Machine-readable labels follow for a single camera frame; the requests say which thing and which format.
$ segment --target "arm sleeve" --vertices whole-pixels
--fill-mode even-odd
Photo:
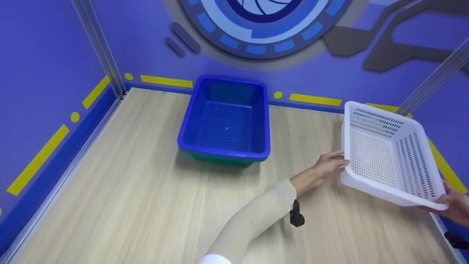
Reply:
[[[249,243],[293,208],[296,190],[289,179],[277,182],[232,216],[207,254],[241,263]]]

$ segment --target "human hand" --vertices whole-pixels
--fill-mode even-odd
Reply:
[[[326,153],[311,168],[291,178],[290,182],[295,187],[297,196],[300,196],[321,186],[326,180],[339,176],[344,171],[343,166],[349,163],[350,161],[344,160],[343,150]]]
[[[444,216],[455,223],[469,228],[469,197],[454,189],[449,183],[443,180],[443,185],[447,194],[441,195],[438,199],[434,200],[435,203],[449,202],[449,208],[444,211],[438,211],[426,206],[418,206],[428,212],[436,213]]]

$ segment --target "circular wall graphic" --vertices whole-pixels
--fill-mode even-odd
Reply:
[[[270,59],[316,41],[351,0],[181,0],[197,29],[240,57]]]

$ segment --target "basket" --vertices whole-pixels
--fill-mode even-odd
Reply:
[[[401,206],[445,210],[445,189],[423,127],[415,120],[348,101],[342,149],[350,164],[343,184]]]
[[[250,166],[270,154],[267,87],[202,76],[194,87],[177,139],[198,160]]]

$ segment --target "green basket base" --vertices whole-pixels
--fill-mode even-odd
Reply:
[[[254,164],[254,162],[263,161],[263,160],[254,160],[254,159],[239,159],[239,158],[231,158],[231,157],[213,156],[213,155],[185,151],[183,149],[181,149],[181,151],[189,153],[196,160],[216,162],[216,163],[227,163],[227,164],[239,165],[243,167],[249,167],[252,164]]]

